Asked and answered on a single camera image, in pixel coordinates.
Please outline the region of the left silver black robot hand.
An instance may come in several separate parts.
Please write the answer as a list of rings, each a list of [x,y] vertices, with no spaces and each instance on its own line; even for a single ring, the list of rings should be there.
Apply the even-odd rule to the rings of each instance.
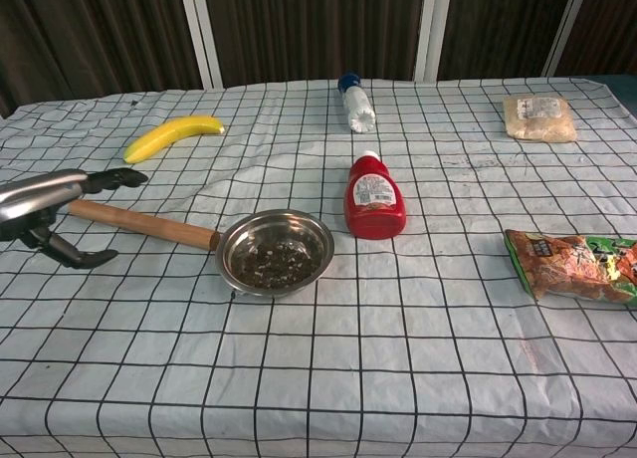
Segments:
[[[49,226],[56,222],[58,210],[85,194],[136,188],[148,177],[132,168],[114,168],[87,173],[63,169],[12,181],[1,186],[1,240],[19,240],[73,269],[93,269],[117,256],[116,250],[83,252]]]

